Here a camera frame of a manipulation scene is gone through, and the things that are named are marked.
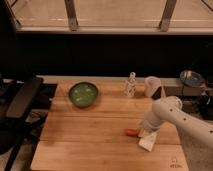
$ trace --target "bowl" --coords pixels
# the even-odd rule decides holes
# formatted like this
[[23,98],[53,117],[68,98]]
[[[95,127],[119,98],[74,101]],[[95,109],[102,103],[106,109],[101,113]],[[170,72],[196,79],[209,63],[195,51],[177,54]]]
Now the bowl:
[[85,108],[94,103],[98,96],[98,88],[90,82],[80,82],[69,90],[70,101],[79,108]]
[[190,87],[199,87],[204,82],[203,77],[194,71],[185,70],[180,73],[180,80],[183,84]]

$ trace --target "wooden table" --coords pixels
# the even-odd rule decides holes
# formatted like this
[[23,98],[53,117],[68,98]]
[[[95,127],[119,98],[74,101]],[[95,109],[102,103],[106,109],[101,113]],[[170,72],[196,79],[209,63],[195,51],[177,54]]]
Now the wooden table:
[[127,98],[123,82],[94,82],[96,102],[79,109],[68,91],[77,82],[58,84],[41,140],[31,165],[36,171],[187,171],[188,166],[176,127],[165,123],[158,131],[152,152],[140,148],[139,139],[124,135],[137,128],[152,100],[137,85]]

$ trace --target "white cup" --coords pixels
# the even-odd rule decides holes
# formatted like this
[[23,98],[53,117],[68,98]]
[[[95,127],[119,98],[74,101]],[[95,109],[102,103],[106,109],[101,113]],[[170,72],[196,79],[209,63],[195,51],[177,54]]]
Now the white cup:
[[152,97],[159,87],[162,87],[162,83],[159,78],[149,76],[145,79],[145,95],[147,97]]

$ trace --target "orange object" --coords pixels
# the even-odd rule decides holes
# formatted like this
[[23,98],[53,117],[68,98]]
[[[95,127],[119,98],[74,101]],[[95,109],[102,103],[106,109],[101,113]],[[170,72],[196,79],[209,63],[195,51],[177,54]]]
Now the orange object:
[[129,129],[129,128],[126,128],[126,129],[124,129],[124,133],[127,136],[138,137],[138,134],[140,133],[140,130],[139,129]]

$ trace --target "green bowl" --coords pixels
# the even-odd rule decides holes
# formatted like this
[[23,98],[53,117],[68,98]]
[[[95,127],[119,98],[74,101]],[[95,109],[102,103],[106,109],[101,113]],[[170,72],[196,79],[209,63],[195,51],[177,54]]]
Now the green bowl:
[[70,101],[77,107],[84,108],[94,103],[98,96],[98,88],[89,82],[80,82],[71,87]]

